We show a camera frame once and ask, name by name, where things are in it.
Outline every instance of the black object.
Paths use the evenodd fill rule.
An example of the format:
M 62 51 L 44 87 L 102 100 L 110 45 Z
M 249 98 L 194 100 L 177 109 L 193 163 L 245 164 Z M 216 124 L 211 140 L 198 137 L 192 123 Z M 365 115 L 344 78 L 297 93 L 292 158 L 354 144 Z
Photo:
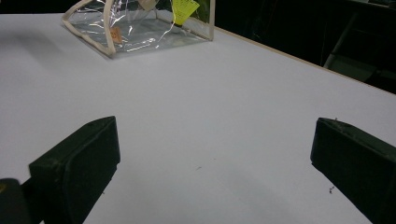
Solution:
M 31 222 L 83 223 L 119 162 L 115 117 L 98 119 L 82 126 L 29 165 L 32 177 L 22 185 L 22 190 Z M 24 203 L 17 197 L 14 200 Z M 8 203 L 0 201 L 1 206 Z M 28 223 L 6 218 L 3 221 L 2 218 L 10 214 L 3 214 L 3 210 L 0 212 L 1 224 Z
M 311 161 L 370 221 L 396 223 L 395 147 L 347 123 L 320 118 Z

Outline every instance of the clear plastic sheet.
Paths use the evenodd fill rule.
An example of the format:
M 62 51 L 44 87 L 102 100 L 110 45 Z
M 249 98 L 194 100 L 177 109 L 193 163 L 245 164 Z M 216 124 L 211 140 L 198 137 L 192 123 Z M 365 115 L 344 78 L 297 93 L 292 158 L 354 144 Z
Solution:
M 212 40 L 214 6 L 215 0 L 82 0 L 63 22 L 111 56 Z

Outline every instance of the dark background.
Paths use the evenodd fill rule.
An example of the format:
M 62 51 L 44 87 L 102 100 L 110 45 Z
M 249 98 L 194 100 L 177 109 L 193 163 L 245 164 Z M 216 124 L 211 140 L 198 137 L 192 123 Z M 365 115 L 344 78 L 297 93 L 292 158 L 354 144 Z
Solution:
M 2 0 L 0 13 L 63 13 L 77 1 Z M 215 23 L 323 66 L 354 14 L 357 19 L 336 53 L 374 65 L 378 74 L 396 73 L 396 10 L 390 8 L 347 0 L 217 0 Z M 396 87 L 396 81 L 386 82 Z

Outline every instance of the plastic bag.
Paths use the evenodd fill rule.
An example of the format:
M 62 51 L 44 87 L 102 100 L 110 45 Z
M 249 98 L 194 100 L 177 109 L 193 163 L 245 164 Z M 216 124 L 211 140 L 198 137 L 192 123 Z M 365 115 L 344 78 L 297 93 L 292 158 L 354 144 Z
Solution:
M 64 25 L 108 56 L 213 39 L 215 0 L 82 0 Z

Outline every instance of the transparent plastic container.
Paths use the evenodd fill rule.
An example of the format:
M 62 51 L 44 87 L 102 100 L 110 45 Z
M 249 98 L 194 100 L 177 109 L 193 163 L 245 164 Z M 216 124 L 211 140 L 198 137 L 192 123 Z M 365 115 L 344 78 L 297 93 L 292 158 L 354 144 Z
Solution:
M 112 56 L 212 40 L 214 12 L 215 0 L 82 0 L 63 22 Z

